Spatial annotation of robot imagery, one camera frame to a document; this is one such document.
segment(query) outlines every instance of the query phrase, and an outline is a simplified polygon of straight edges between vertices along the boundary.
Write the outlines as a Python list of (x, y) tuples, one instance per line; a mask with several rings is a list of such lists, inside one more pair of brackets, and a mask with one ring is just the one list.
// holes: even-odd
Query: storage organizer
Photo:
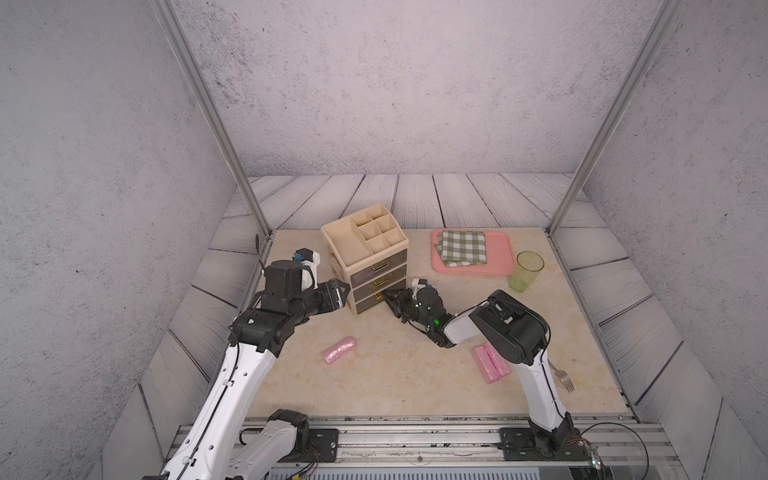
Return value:
[(381, 303), (381, 292), (406, 286), (408, 239), (382, 204), (323, 225), (331, 266), (352, 288), (347, 303), (356, 315)]

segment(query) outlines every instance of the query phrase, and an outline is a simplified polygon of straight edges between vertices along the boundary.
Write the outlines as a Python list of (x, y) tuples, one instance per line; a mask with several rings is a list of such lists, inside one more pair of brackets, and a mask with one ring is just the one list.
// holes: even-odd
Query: green and white checkered napkin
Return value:
[(443, 230), (435, 248), (445, 266), (480, 265), (486, 262), (485, 234), (471, 230)]

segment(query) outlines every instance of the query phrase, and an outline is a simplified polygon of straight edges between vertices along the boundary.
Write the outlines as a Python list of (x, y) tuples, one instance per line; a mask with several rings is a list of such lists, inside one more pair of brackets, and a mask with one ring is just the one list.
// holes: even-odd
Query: pink foam roll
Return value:
[(491, 345), (490, 342), (485, 342), (483, 346), (485, 347), (488, 356), (491, 357), (491, 363), (493, 363), (493, 366), (496, 368), (499, 377), (505, 377), (512, 373), (512, 370), (509, 368), (509, 363), (507, 363), (504, 357), (493, 348), (493, 345)]
[(475, 357), (475, 361), (478, 364), (478, 368), (480, 368), (480, 373), (482, 373), (482, 378), (485, 379), (485, 383), (497, 382), (501, 378), (483, 345), (476, 346), (472, 349), (472, 356)]
[(351, 336), (348, 336), (341, 342), (338, 342), (336, 345), (323, 352), (323, 359), (328, 364), (334, 363), (341, 356), (344, 356), (348, 351), (354, 349), (355, 345), (355, 339)]

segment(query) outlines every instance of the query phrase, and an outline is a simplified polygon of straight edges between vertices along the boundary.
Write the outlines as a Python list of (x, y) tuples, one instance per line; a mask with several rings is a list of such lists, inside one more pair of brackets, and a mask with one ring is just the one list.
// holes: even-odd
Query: silver fork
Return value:
[(552, 362), (549, 362), (549, 366), (554, 370), (554, 376), (558, 377), (560, 381), (563, 382), (563, 385), (565, 385), (565, 389), (568, 390), (568, 393), (576, 390), (576, 387), (574, 387), (574, 383), (571, 381), (571, 377), (568, 375), (568, 372), (565, 370), (558, 370), (558, 367), (552, 365)]

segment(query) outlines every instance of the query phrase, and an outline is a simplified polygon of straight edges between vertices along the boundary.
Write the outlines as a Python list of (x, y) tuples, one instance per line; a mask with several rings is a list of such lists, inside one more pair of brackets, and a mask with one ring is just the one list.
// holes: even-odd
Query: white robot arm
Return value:
[[(346, 305), (349, 285), (338, 279), (317, 284), (318, 263), (317, 253), (301, 249), (294, 260), (278, 260), (265, 269), (265, 289), (257, 294), (262, 294), (261, 307), (256, 308), (257, 298), (235, 319), (223, 365), (189, 434), (161, 475), (144, 480), (261, 480), (281, 458), (306, 451), (306, 415), (279, 410), (254, 440), (231, 457), (248, 407), (294, 327), (312, 315)], [(528, 400), (529, 424), (543, 455), (556, 452), (565, 438), (578, 433), (549, 371), (544, 319), (501, 290), (471, 311), (451, 316), (442, 308), (437, 291), (425, 280), (417, 282), (414, 293), (404, 290), (410, 298), (402, 294), (396, 301), (387, 298), (392, 311), (406, 318), (404, 322), (424, 316), (420, 323), (442, 325), (439, 331), (425, 331), (440, 346), (484, 335), (515, 365)]]
[(278, 410), (259, 436), (230, 458), (253, 397), (294, 328), (346, 305), (348, 284), (317, 283), (319, 261), (318, 253), (301, 249), (292, 260), (264, 270), (264, 291), (235, 319), (218, 377), (189, 434), (162, 473), (145, 480), (261, 480), (281, 458), (306, 450), (306, 415)]

